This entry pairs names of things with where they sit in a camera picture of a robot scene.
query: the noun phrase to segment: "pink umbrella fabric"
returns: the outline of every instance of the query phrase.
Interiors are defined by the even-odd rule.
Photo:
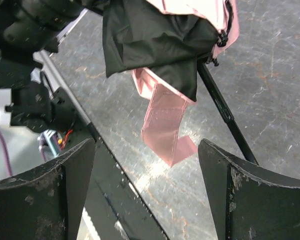
[[[196,15],[207,19],[218,32],[228,27],[228,0],[147,0],[162,14]],[[233,44],[239,36],[239,21],[235,0],[230,0],[233,18],[228,42],[215,45],[213,57]],[[195,154],[198,149],[189,136],[179,136],[179,128],[187,106],[196,103],[167,84],[149,68],[132,70],[139,95],[150,100],[141,130],[141,138],[170,167]]]

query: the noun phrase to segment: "dust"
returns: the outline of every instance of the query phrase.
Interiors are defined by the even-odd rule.
[[[237,172],[233,167],[231,168],[231,177],[233,181],[233,186],[238,191],[242,187],[242,174]]]
[[[48,196],[53,197],[54,195],[55,195],[55,190],[50,189],[50,191],[48,191]]]
[[[129,237],[128,237],[126,231],[124,230],[123,226],[121,225],[120,221],[115,222],[114,228],[120,233],[121,237],[124,240],[129,240]]]
[[[37,218],[37,229],[34,240],[58,240],[65,236],[66,224],[63,219],[52,223],[49,219],[39,216]]]
[[[35,203],[35,199],[33,196],[28,195],[26,196],[26,198],[24,199],[27,203],[29,203],[30,205],[33,205]]]
[[[35,183],[32,183],[29,185],[30,187],[35,187],[37,191],[42,191],[43,189],[48,188],[52,184],[54,184],[55,180],[59,179],[59,176],[62,177],[62,170],[59,168],[58,170],[54,170],[47,175],[43,176],[42,179],[39,181],[36,181]]]
[[[230,213],[236,210],[237,204],[235,202],[230,202],[229,211]]]
[[[249,233],[249,240],[254,240],[254,238],[257,236],[257,232],[253,227],[250,227],[248,233]]]

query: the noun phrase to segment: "concrete floor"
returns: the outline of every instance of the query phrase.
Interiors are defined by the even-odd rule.
[[[300,178],[300,0],[238,1],[240,37],[211,73],[266,169]],[[140,140],[148,101],[129,73],[105,77],[102,18],[87,13],[52,60],[173,240],[215,240],[197,156],[172,169]],[[241,156],[202,83],[180,129]]]

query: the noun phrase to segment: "cable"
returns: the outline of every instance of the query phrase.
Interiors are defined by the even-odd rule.
[[[65,137],[64,137],[64,140],[63,140],[63,143],[62,143],[62,146],[61,146],[61,149],[64,149],[66,144],[67,144],[67,141],[68,141],[68,138],[69,138],[69,135],[73,132],[73,130],[69,130]]]
[[[40,81],[41,81],[41,83],[46,82],[46,84],[49,87],[49,90],[52,93],[52,97],[55,98],[54,89],[52,88],[51,83],[50,83],[50,81],[49,81],[49,79],[48,79],[48,77],[47,77],[47,75],[46,75],[46,73],[44,71],[40,71]]]
[[[43,161],[46,163],[47,157],[45,155],[44,145],[45,145],[45,138],[44,138],[43,134],[41,133],[39,136],[39,152],[41,154]]]
[[[10,158],[9,158],[8,147],[7,147],[7,143],[5,141],[4,136],[2,135],[1,131],[0,131],[0,144],[1,144],[1,147],[3,150],[5,167],[6,167],[7,173],[10,177],[12,177],[13,173],[12,173],[12,168],[11,168],[11,163],[10,163]]]

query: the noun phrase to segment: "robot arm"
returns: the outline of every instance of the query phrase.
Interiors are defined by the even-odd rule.
[[[108,0],[0,0],[0,89],[11,89],[11,126],[26,126],[35,133],[67,131],[76,121],[62,99],[49,97],[43,83],[30,74],[43,65],[35,52],[58,52],[57,35],[85,9],[102,15]],[[41,73],[41,80],[46,79]]]

